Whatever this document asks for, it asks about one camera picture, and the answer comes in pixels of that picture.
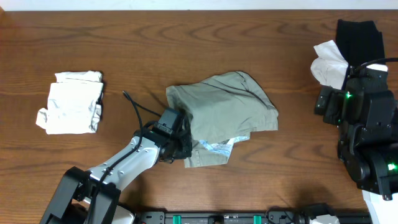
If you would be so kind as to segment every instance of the green tape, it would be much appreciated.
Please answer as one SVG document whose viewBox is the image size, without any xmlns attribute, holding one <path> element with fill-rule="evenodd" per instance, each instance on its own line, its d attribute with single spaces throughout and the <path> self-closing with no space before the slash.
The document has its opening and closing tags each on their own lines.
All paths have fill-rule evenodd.
<svg viewBox="0 0 398 224">
<path fill-rule="evenodd" d="M 253 224 L 261 224 L 261 216 L 260 215 L 255 215 L 253 217 Z"/>
<path fill-rule="evenodd" d="M 173 216 L 173 224 L 181 224 L 181 216 L 180 215 Z"/>
</svg>

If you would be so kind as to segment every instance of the wood grain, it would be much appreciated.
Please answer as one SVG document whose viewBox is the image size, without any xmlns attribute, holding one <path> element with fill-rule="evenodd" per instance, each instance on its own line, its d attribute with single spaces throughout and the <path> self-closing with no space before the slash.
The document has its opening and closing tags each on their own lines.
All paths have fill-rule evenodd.
<svg viewBox="0 0 398 224">
<path fill-rule="evenodd" d="M 265 210 L 327 202 L 365 209 L 336 157 L 337 129 L 313 114 L 320 85 L 313 46 L 337 19 L 374 20 L 386 55 L 398 55 L 396 11 L 7 12 L 0 17 L 0 223 L 37 223 L 63 173 L 122 149 L 138 128 L 122 90 L 155 111 L 165 88 L 242 70 L 279 110 L 279 130 L 254 133 L 224 166 L 157 164 L 124 192 L 133 208 Z M 398 66 L 389 67 L 398 90 Z M 96 134 L 46 135 L 35 125 L 54 73 L 104 74 Z M 142 112 L 144 121 L 154 119 Z"/>
</svg>

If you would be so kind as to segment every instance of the white background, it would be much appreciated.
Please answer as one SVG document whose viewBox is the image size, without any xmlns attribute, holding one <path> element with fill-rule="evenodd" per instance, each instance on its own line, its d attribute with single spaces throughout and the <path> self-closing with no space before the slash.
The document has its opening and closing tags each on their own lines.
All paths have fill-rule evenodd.
<svg viewBox="0 0 398 224">
<path fill-rule="evenodd" d="M 398 0 L 0 0 L 5 11 L 398 9 Z"/>
</svg>

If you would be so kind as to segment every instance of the white folded cloth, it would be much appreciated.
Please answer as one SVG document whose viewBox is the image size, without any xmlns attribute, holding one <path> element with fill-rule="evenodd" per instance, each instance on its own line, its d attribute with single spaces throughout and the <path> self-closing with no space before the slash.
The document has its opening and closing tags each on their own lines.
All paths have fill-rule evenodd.
<svg viewBox="0 0 398 224">
<path fill-rule="evenodd" d="M 37 113 L 36 124 L 47 134 L 95 133 L 101 116 L 103 83 L 101 72 L 62 72 L 55 74 L 47 110 Z"/>
<path fill-rule="evenodd" d="M 320 84 L 340 90 L 344 83 L 348 62 L 332 40 L 313 48 L 319 57 L 312 62 L 312 75 Z"/>
</svg>

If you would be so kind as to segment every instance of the green-gray garment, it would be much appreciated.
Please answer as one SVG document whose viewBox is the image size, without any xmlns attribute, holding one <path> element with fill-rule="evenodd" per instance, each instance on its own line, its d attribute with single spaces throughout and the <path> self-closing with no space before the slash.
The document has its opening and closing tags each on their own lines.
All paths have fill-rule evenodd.
<svg viewBox="0 0 398 224">
<path fill-rule="evenodd" d="M 192 157 L 185 167 L 225 164 L 228 157 L 207 151 L 198 140 L 209 144 L 252 131 L 278 129 L 278 111 L 262 88 L 244 72 L 215 75 L 192 85 L 166 89 L 170 107 L 184 110 L 191 122 Z"/>
</svg>

